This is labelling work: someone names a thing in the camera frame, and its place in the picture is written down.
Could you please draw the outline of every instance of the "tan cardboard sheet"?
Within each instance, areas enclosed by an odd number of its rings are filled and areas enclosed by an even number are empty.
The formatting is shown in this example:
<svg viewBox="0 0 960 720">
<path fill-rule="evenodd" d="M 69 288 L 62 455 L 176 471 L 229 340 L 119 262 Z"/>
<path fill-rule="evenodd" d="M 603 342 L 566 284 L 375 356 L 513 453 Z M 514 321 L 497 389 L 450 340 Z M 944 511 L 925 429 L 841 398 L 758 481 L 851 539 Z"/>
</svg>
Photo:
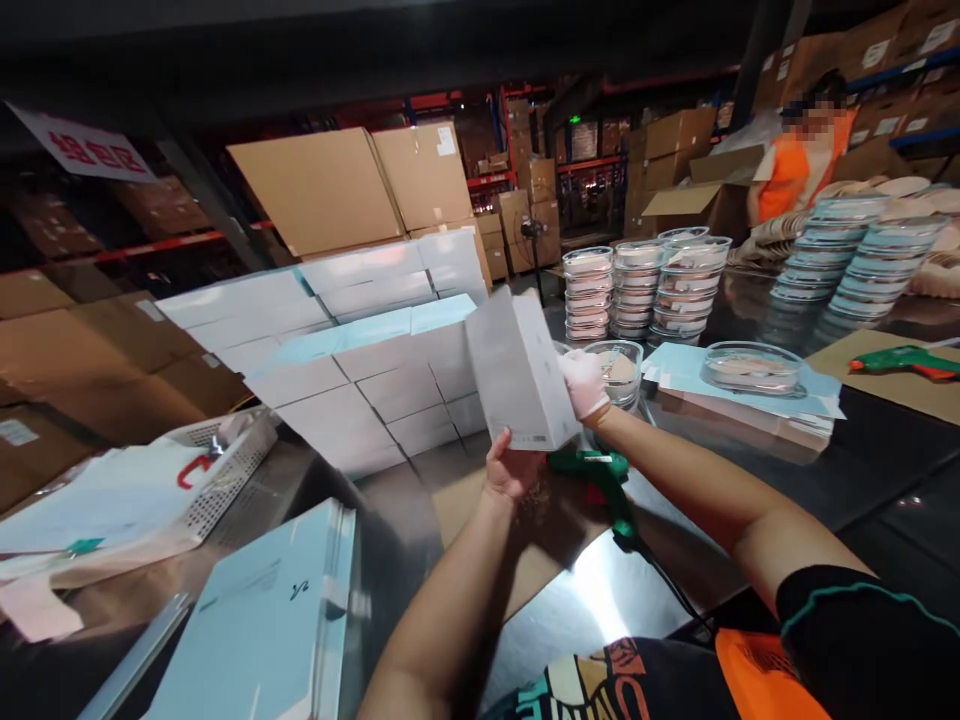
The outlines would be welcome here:
<svg viewBox="0 0 960 720">
<path fill-rule="evenodd" d="M 832 375 L 844 385 L 960 425 L 960 381 L 935 383 L 912 370 L 864 375 L 848 369 L 850 361 L 858 355 L 901 345 L 919 346 L 923 343 L 875 330 L 858 330 L 814 353 L 807 358 L 807 362 L 817 372 Z M 930 353 L 960 363 L 960 350 L 957 348 L 935 348 Z"/>
<path fill-rule="evenodd" d="M 486 470 L 480 469 L 433 495 L 444 549 L 450 547 L 473 514 L 485 478 Z M 591 512 L 588 518 L 575 499 L 582 496 L 582 481 L 550 475 L 541 478 L 540 483 L 543 490 L 533 493 L 540 498 L 539 501 L 533 501 L 532 497 L 525 501 L 517 520 L 518 526 L 514 528 L 517 543 L 508 553 L 508 563 L 514 564 L 516 569 L 504 622 L 530 602 L 561 570 L 572 566 L 587 545 L 607 528 L 601 520 L 602 509 L 599 516 L 594 518 Z"/>
</svg>

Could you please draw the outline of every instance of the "worker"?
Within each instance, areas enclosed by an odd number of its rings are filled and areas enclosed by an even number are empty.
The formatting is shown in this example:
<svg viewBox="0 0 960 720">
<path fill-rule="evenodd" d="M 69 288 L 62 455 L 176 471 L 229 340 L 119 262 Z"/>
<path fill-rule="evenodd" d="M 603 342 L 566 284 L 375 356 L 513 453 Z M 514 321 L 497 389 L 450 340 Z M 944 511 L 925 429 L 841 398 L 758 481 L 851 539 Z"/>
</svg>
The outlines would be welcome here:
<svg viewBox="0 0 960 720">
<path fill-rule="evenodd" d="M 831 182 L 855 117 L 845 104 L 846 82 L 831 70 L 784 107 L 783 132 L 763 156 L 747 193 L 750 227 L 809 207 Z"/>
<path fill-rule="evenodd" d="M 726 630 L 716 652 L 625 638 L 517 678 L 522 687 L 484 717 L 960 717 L 960 630 L 879 579 L 766 483 L 612 406 L 597 355 L 575 350 L 561 367 L 583 425 L 729 554 L 779 618 L 782 645 Z M 543 459 L 509 444 L 505 430 L 487 454 L 476 509 L 387 643 L 362 720 L 463 716 L 456 693 L 488 622 L 517 504 Z"/>
</svg>

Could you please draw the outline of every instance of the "pink glove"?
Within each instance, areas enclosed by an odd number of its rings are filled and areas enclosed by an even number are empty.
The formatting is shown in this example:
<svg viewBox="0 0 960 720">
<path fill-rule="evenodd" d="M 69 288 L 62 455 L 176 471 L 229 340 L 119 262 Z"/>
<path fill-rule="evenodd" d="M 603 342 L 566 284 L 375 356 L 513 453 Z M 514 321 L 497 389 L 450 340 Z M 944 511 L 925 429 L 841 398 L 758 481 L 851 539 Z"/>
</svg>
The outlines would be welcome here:
<svg viewBox="0 0 960 720">
<path fill-rule="evenodd" d="M 583 350 L 571 350 L 559 360 L 573 412 L 578 420 L 593 415 L 610 402 L 603 382 L 599 355 L 585 353 Z"/>
</svg>

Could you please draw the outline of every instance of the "hand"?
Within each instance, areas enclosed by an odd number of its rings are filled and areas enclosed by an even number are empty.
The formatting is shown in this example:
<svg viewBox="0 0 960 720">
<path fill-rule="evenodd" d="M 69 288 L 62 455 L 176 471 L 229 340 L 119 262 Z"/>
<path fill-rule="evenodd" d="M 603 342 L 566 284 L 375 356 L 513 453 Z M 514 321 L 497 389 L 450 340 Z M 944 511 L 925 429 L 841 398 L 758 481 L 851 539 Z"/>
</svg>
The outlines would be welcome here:
<svg viewBox="0 0 960 720">
<path fill-rule="evenodd" d="M 567 392 L 570 393 L 577 420 L 592 427 L 610 409 L 600 356 L 583 350 L 571 350 L 560 356 L 560 370 L 567 383 Z"/>
<path fill-rule="evenodd" d="M 487 453 L 487 484 L 484 490 L 516 504 L 537 479 L 537 469 L 545 453 L 511 450 L 510 437 L 510 428 L 507 428 Z"/>
</svg>

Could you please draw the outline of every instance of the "sign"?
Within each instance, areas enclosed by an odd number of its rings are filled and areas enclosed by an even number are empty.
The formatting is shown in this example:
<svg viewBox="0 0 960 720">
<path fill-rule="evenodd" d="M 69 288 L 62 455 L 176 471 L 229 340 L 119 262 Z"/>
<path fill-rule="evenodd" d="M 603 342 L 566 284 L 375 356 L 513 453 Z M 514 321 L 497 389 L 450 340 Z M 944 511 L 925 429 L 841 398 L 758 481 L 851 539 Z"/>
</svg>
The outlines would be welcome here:
<svg viewBox="0 0 960 720">
<path fill-rule="evenodd" d="M 126 136 L 7 105 L 64 170 L 114 180 L 157 181 Z"/>
</svg>

